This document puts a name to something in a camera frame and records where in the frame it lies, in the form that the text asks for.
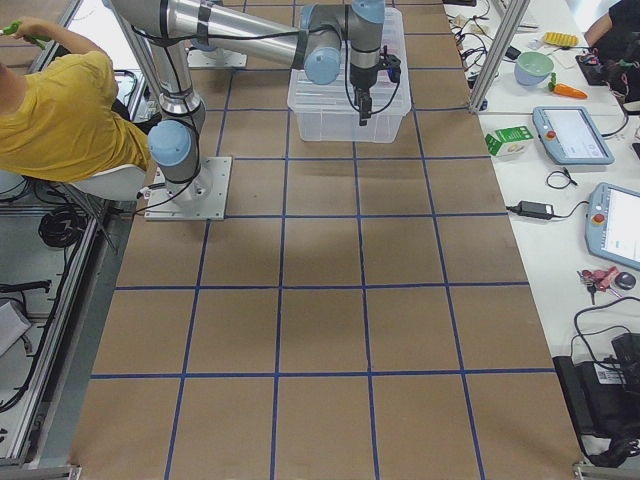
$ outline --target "yellow shirt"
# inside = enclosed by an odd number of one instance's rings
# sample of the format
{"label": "yellow shirt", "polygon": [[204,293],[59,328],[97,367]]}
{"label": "yellow shirt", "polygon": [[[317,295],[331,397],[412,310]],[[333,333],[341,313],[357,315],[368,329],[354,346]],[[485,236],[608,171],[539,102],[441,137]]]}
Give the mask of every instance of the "yellow shirt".
{"label": "yellow shirt", "polygon": [[18,111],[0,115],[0,169],[59,182],[128,163],[147,169],[147,136],[111,111],[117,85],[107,55],[66,55],[25,78]]}

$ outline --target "plastic storage bin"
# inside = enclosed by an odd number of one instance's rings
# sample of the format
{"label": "plastic storage bin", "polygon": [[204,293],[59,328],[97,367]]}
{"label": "plastic storage bin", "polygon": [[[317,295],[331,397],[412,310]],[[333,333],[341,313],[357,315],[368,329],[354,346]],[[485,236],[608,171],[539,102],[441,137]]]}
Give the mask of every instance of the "plastic storage bin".
{"label": "plastic storage bin", "polygon": [[[307,79],[304,71],[291,71],[287,103],[296,114],[300,137],[303,140],[376,143],[390,143],[395,140],[402,118],[411,109],[402,13],[395,8],[385,9],[382,45],[387,45],[387,51],[402,62],[400,87],[391,105],[384,112],[373,115],[364,127],[358,125],[358,113],[349,104],[345,92],[344,46],[340,75],[329,85],[315,85]],[[351,100],[354,101],[353,87],[349,82],[347,84]],[[395,88],[396,84],[391,83],[387,72],[380,71],[378,82],[371,89],[374,112],[389,102]]]}

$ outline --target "chair leg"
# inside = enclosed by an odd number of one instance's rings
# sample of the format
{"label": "chair leg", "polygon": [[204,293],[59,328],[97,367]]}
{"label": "chair leg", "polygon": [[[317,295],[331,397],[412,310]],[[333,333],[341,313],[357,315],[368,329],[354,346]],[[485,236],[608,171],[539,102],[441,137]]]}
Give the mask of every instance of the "chair leg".
{"label": "chair leg", "polygon": [[107,240],[109,246],[113,249],[114,253],[118,253],[118,247],[113,243],[113,239],[111,235],[106,231],[104,225],[102,224],[102,208],[96,205],[96,200],[91,198],[91,195],[81,192],[77,188],[74,188],[72,185],[61,183],[60,186],[63,190],[72,198],[74,202],[76,202],[80,208],[82,208],[87,215],[91,216],[98,225],[98,229],[104,235],[104,238]]}

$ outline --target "teal bowl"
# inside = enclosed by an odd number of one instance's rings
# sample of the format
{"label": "teal bowl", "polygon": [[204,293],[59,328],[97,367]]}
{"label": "teal bowl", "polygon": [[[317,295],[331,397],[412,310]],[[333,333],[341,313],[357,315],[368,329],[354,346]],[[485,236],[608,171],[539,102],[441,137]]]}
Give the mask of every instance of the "teal bowl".
{"label": "teal bowl", "polygon": [[538,52],[521,53],[516,59],[515,75],[521,85],[537,85],[553,72],[553,60]]}

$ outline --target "keys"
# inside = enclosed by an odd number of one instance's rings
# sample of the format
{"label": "keys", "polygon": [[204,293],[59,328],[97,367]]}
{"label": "keys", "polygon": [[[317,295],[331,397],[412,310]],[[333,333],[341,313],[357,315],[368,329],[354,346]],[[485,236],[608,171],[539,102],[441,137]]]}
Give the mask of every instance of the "keys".
{"label": "keys", "polygon": [[613,278],[619,273],[616,267],[611,267],[609,270],[591,270],[578,271],[580,282],[587,287],[587,292],[591,296],[591,305],[596,304],[596,292],[611,292],[617,298],[622,298],[623,295],[611,286]]}

